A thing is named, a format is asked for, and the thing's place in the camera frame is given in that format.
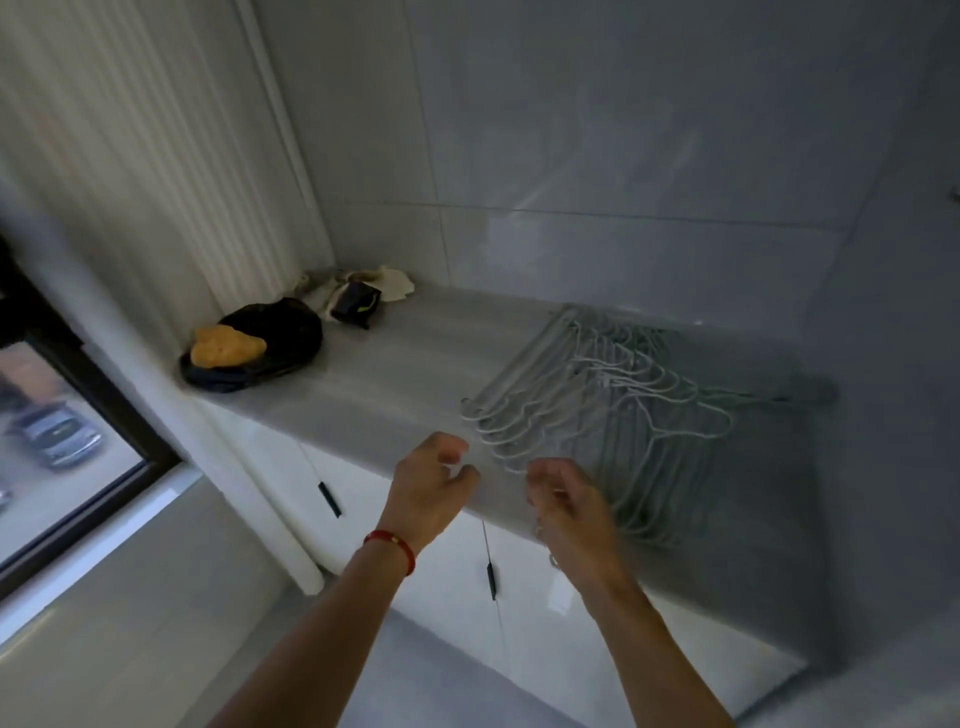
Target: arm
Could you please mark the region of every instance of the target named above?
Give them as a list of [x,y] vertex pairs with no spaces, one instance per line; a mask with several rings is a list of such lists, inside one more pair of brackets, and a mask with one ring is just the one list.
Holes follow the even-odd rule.
[[[420,552],[453,521],[480,480],[472,466],[451,477],[468,445],[435,432],[396,466],[377,528]],[[395,545],[370,541],[300,625],[268,655],[210,728],[333,728],[347,706],[376,633],[407,572]]]
[[620,555],[606,501],[572,460],[527,471],[541,536],[584,598],[613,656],[637,726],[732,728]]

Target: window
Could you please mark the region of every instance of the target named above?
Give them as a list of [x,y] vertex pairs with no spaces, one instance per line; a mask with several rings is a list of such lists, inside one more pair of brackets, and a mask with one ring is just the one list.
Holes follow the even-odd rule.
[[179,462],[0,238],[0,599]]

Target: black cabinet handle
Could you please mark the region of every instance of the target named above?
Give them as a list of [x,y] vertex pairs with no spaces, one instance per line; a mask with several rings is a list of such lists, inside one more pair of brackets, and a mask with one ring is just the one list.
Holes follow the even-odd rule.
[[496,574],[493,572],[493,562],[487,561],[487,581],[490,582],[490,598],[496,601]]
[[333,511],[333,515],[338,519],[343,516],[344,512],[340,510],[340,506],[337,505],[337,501],[334,500],[333,494],[330,493],[330,489],[326,487],[326,483],[321,480],[317,487],[320,488],[320,492],[323,494],[326,504],[330,506],[330,510]]

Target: white cabinet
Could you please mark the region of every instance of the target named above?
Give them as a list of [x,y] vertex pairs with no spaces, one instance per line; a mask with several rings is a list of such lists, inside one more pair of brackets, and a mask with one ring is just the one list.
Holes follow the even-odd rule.
[[[216,405],[205,403],[204,410],[307,552],[325,569],[340,573],[376,527],[390,481]],[[339,517],[321,493],[321,482]],[[462,513],[420,555],[394,608],[470,657],[505,672],[487,564],[483,522]]]
[[588,728],[633,726],[600,630],[581,598],[564,594],[569,582],[550,565],[546,547],[489,523],[487,543],[497,577],[507,677]]
[[[613,660],[582,599],[564,589],[545,546],[487,524],[508,676],[586,726],[633,726]],[[737,716],[804,666],[727,625],[649,594],[671,635]]]
[[[209,403],[232,443],[303,547],[339,573],[373,530],[390,482],[323,450]],[[319,489],[323,482],[341,513]],[[486,567],[493,562],[497,599]],[[738,715],[804,663],[660,595],[649,594],[674,639],[724,706]],[[521,688],[592,728],[633,726],[596,623],[550,565],[545,546],[460,514],[420,555],[394,603],[417,622]]]
[[[390,481],[303,446],[343,517],[324,533],[344,563],[376,526]],[[394,601],[404,616],[499,672],[506,671],[503,637],[487,580],[483,522],[461,513],[417,559]]]

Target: silver car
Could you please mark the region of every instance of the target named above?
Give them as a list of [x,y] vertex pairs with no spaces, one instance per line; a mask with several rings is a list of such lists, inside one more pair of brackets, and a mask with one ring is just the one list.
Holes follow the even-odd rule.
[[52,470],[84,462],[104,443],[103,434],[64,402],[21,410],[13,417],[7,431]]

